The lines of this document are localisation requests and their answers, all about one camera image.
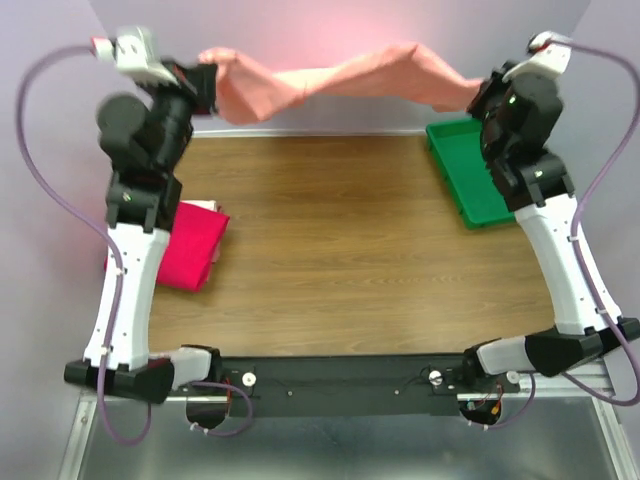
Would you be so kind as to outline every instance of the green plastic bin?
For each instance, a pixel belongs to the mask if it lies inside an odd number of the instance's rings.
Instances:
[[[427,142],[464,224],[469,229],[515,222],[493,185],[480,152],[481,123],[475,119],[427,125]]]

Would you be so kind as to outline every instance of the folded red fabric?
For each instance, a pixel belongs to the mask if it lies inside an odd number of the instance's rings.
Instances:
[[[223,213],[181,202],[157,283],[192,292],[202,289],[228,223]]]

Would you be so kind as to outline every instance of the white wall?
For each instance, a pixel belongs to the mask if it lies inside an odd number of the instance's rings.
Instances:
[[[638,0],[592,0],[574,32],[575,41],[611,49],[640,67]],[[624,70],[604,60],[575,54],[562,79],[566,110],[552,146],[566,160],[582,193],[617,146],[632,114],[632,84]],[[640,134],[631,140],[617,166],[588,207],[585,230],[609,291],[625,315],[640,317]],[[640,345],[634,350],[640,355]],[[635,380],[624,353],[607,361],[618,396],[630,398]],[[619,414],[640,460],[640,407]]]
[[[0,478],[57,478],[78,391],[65,362],[82,356],[95,322],[104,248],[36,185],[18,153],[14,97],[46,51],[88,43],[102,28],[84,0],[3,2],[0,85]],[[96,219],[108,159],[98,151],[95,105],[124,86],[92,59],[69,61],[35,88],[28,138],[44,175]]]
[[[570,33],[589,0],[89,0],[109,32],[143,24],[183,61],[213,46],[241,50],[273,70],[324,67],[384,45],[417,41],[460,73],[484,77],[521,58],[530,36]],[[423,131],[436,115],[396,99],[315,98],[250,129],[298,132]],[[199,131],[227,130],[216,119]]]

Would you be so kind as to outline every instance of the wooden table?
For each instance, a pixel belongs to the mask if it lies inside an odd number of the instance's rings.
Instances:
[[[461,351],[553,325],[517,226],[469,231],[420,137],[194,140],[183,199],[232,217],[203,291],[158,288],[150,342],[223,355]]]

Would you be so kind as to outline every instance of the gray floor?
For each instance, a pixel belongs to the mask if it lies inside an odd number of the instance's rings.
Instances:
[[[522,402],[508,399],[506,408]],[[110,408],[122,434],[143,412]],[[149,437],[121,447],[94,421],[84,480],[572,480],[616,478],[588,398],[539,398],[517,424],[482,432],[428,416],[260,419],[240,436],[191,432],[184,403],[154,411]]]

